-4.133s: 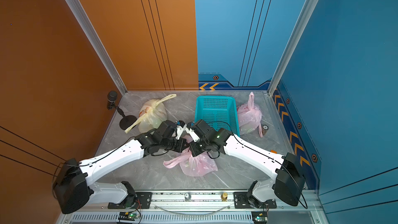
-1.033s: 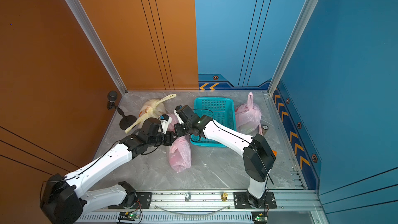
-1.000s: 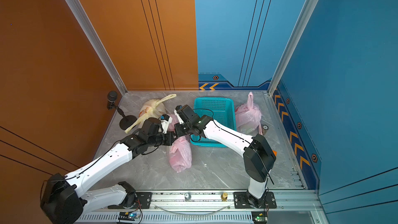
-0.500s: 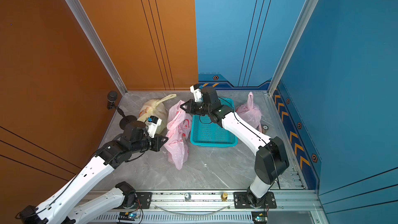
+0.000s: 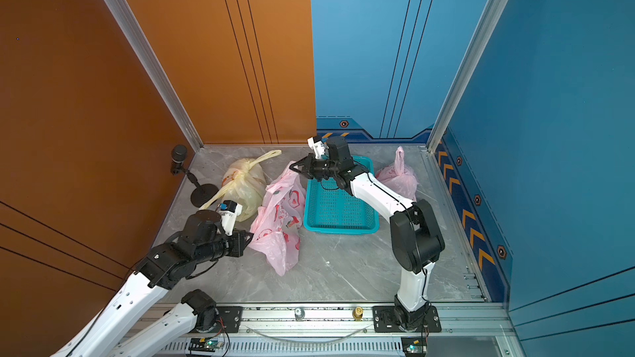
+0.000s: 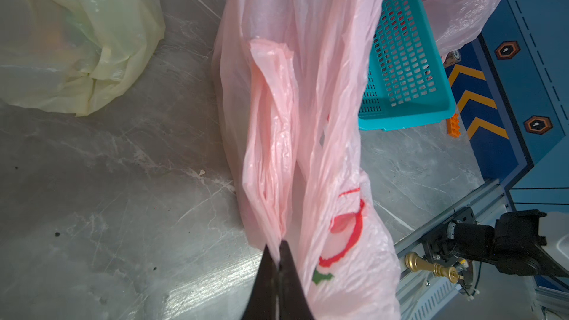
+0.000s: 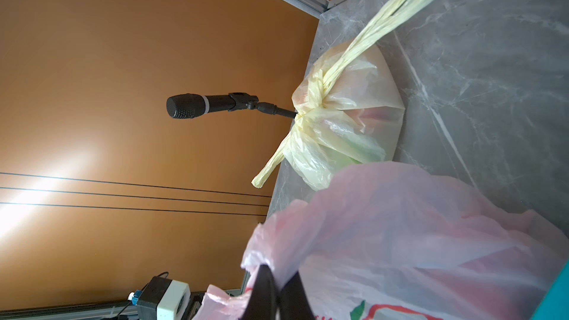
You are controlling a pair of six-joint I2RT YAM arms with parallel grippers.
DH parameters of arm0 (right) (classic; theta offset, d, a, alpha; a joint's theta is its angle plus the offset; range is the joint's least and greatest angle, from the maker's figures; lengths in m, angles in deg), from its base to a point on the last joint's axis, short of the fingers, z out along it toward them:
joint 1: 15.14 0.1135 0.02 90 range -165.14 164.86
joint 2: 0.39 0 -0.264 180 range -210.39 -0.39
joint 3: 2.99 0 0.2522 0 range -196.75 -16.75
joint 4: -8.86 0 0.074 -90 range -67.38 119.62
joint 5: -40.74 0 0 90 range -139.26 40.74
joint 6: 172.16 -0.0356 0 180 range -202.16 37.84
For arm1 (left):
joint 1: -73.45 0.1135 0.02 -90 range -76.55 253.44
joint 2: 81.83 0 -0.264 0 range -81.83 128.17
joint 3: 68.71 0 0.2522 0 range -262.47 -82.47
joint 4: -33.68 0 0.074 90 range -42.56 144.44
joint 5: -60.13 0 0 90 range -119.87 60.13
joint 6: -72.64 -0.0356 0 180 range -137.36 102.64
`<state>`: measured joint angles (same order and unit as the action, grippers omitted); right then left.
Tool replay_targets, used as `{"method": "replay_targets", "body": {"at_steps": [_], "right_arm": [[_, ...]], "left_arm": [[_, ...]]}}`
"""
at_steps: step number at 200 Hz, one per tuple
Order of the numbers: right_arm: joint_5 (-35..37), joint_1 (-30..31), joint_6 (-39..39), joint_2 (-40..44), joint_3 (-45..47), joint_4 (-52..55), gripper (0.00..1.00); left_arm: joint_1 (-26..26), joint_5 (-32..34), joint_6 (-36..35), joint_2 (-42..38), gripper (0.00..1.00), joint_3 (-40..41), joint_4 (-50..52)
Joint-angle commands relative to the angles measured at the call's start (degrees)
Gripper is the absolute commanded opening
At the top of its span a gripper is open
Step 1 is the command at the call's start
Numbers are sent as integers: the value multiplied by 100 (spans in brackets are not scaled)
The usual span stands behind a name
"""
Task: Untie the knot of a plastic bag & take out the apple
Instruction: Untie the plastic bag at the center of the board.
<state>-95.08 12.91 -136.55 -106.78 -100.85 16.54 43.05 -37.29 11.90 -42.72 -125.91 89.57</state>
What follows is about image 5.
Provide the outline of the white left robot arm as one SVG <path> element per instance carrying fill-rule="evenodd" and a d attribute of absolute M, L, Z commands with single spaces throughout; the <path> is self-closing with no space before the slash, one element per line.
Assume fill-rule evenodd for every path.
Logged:
<path fill-rule="evenodd" d="M 221 214 L 197 211 L 188 217 L 182 231 L 148 252 L 108 304 L 56 355 L 152 356 L 192 330 L 223 329 L 216 302 L 195 289 L 162 318 L 133 337 L 126 337 L 179 282 L 193 279 L 199 264 L 239 258 L 252 239 L 249 231 L 225 229 Z"/>

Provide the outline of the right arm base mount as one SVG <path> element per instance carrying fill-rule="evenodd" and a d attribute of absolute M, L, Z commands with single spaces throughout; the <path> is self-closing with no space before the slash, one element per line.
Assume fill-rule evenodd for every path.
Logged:
<path fill-rule="evenodd" d="M 423 332 L 440 333 L 442 329 L 438 310 L 432 304 L 424 304 L 415 312 L 407 312 L 401 306 L 372 307 L 373 324 L 377 333 Z"/>

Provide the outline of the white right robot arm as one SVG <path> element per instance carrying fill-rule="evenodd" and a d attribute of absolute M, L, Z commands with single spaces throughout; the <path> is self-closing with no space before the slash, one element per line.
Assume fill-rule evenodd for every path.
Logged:
<path fill-rule="evenodd" d="M 310 154 L 289 168 L 309 180 L 334 180 L 338 188 L 385 218 L 393 255 L 402 268 L 395 295 L 396 323 L 405 332 L 423 328 L 433 307 L 428 298 L 432 272 L 446 247 L 432 205 L 395 193 L 353 159 L 323 160 Z"/>

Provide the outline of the pink plastic bag with hearts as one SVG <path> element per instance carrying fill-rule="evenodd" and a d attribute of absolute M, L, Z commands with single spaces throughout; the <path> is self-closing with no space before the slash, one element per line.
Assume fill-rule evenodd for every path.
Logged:
<path fill-rule="evenodd" d="M 251 224 L 248 247 L 266 257 L 279 276 L 299 262 L 300 235 L 304 224 L 306 188 L 300 174 L 287 168 L 266 187 L 266 195 Z"/>

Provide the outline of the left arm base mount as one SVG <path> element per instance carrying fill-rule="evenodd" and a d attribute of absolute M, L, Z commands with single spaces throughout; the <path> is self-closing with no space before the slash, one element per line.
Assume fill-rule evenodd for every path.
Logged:
<path fill-rule="evenodd" d="M 194 329 L 200 333 L 217 334 L 221 328 L 228 334 L 239 332 L 243 315 L 242 306 L 221 306 L 207 309 L 198 315 Z"/>

